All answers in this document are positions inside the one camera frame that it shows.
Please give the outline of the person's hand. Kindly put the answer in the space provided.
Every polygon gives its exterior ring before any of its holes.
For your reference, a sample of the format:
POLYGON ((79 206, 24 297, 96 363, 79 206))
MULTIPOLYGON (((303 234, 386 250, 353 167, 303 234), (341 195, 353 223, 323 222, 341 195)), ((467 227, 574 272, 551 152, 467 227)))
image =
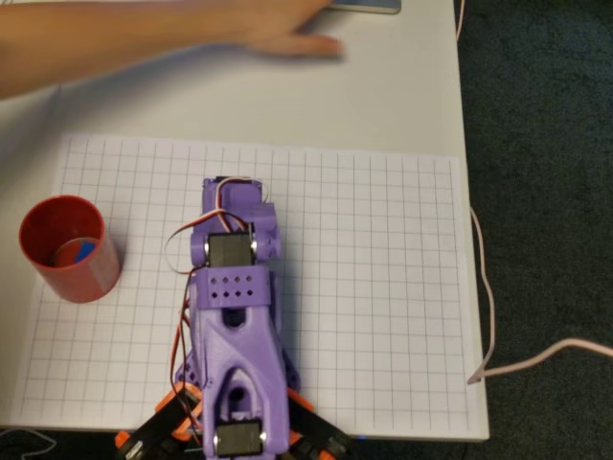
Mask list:
POLYGON ((227 1, 232 26, 229 40, 254 52, 277 57, 337 58, 342 43, 331 36, 308 32, 307 23, 329 1, 227 1))

